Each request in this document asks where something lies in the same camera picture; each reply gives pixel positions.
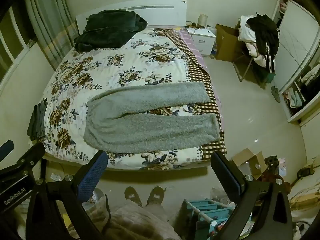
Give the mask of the grey fleece pants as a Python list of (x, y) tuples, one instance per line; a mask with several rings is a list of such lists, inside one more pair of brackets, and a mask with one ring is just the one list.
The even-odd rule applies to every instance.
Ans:
[(111, 153), (179, 150), (220, 140), (216, 114), (157, 115), (152, 110), (209, 103), (202, 82), (129, 86), (87, 103), (84, 141)]

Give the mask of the dark folded clothes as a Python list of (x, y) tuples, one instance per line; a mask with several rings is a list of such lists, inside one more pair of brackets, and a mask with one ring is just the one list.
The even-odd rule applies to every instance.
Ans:
[(27, 136), (31, 141), (39, 140), (45, 135), (44, 116), (47, 105), (47, 99), (43, 99), (40, 103), (34, 106), (27, 129)]

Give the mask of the teal white rack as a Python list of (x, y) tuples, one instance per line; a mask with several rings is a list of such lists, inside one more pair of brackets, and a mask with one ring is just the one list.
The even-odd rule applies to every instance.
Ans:
[(184, 200), (186, 239), (212, 239), (231, 216), (234, 207), (212, 199)]

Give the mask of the open small cardboard box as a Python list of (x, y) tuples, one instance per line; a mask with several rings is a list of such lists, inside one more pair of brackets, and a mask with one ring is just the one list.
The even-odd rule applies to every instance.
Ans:
[(243, 175), (250, 174), (258, 179), (266, 170), (266, 164), (262, 152), (254, 154), (249, 148), (242, 150), (232, 157)]

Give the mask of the left dark slipper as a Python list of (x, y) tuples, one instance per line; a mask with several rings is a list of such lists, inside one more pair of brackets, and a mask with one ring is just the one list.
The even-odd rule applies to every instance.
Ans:
[(142, 206), (142, 201), (140, 200), (140, 197), (137, 191), (133, 187), (131, 186), (127, 187), (124, 191), (124, 196), (125, 196), (125, 199), (131, 200), (137, 205)]

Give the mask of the dark slipper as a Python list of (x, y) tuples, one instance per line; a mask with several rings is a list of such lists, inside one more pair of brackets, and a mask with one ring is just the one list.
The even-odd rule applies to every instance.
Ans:
[(165, 190), (160, 186), (156, 186), (151, 190), (146, 204), (161, 205), (164, 199), (164, 195), (165, 195)]
[(137, 205), (142, 206), (142, 201), (140, 200), (140, 197), (137, 191), (133, 187), (131, 186), (127, 187), (124, 191), (124, 196), (125, 196), (125, 199), (131, 200)]

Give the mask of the right dark slipper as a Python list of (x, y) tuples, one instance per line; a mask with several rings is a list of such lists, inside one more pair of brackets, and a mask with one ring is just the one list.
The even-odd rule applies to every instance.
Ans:
[(156, 186), (151, 190), (146, 204), (161, 205), (164, 199), (164, 195), (165, 195), (165, 190), (160, 186)]

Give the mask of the grey slipper on floor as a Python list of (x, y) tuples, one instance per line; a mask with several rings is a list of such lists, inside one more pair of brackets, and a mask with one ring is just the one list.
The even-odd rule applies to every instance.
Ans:
[(279, 91), (275, 86), (271, 87), (271, 93), (272, 93), (272, 96), (274, 97), (274, 99), (276, 100), (276, 102), (280, 103)]

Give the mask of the striped curtain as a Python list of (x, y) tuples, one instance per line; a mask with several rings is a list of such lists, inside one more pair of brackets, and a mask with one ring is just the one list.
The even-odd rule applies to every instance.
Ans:
[(55, 69), (79, 36), (66, 0), (25, 0), (39, 46)]

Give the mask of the dark green jacket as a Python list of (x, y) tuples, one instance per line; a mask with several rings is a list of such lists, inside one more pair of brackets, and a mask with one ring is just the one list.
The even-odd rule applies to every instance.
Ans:
[(79, 52), (121, 48), (147, 25), (134, 11), (104, 10), (88, 17), (83, 33), (74, 40), (74, 48)]

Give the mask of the white wardrobe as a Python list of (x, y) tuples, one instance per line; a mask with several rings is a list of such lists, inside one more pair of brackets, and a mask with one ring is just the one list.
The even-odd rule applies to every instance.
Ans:
[(293, 0), (277, 0), (272, 19), (280, 31), (274, 84), (291, 123), (319, 104), (319, 23)]

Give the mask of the floral bed blanket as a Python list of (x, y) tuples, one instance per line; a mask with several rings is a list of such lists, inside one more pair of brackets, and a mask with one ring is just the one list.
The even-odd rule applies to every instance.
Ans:
[(126, 86), (202, 82), (211, 86), (202, 56), (183, 30), (147, 28), (121, 48), (71, 50), (44, 90), (42, 142), (46, 155), (85, 164), (96, 150), (83, 139), (87, 102)]

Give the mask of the chair with clothes pile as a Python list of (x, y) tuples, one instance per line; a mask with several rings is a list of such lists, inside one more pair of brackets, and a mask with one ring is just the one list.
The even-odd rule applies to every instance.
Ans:
[(241, 16), (238, 20), (238, 41), (241, 53), (233, 60), (239, 81), (244, 81), (249, 69), (261, 88), (276, 75), (276, 55), (279, 29), (267, 15)]

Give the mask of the brown cardboard box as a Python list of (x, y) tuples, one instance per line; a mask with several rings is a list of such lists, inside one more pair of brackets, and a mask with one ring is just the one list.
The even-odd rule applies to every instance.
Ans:
[(241, 42), (238, 40), (239, 30), (217, 24), (215, 58), (220, 61), (233, 62), (241, 54)]

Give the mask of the white nightstand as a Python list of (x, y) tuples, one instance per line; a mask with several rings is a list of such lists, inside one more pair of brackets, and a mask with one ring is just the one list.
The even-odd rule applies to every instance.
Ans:
[(210, 29), (187, 28), (187, 32), (193, 39), (197, 50), (205, 56), (209, 56), (216, 41), (215, 34)]

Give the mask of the white headboard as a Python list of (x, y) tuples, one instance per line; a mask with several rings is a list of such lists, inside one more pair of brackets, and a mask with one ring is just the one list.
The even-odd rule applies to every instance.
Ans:
[(187, 20), (186, 0), (134, 0), (105, 5), (76, 16), (79, 33), (83, 33), (89, 16), (104, 10), (134, 11), (149, 26), (182, 27)]

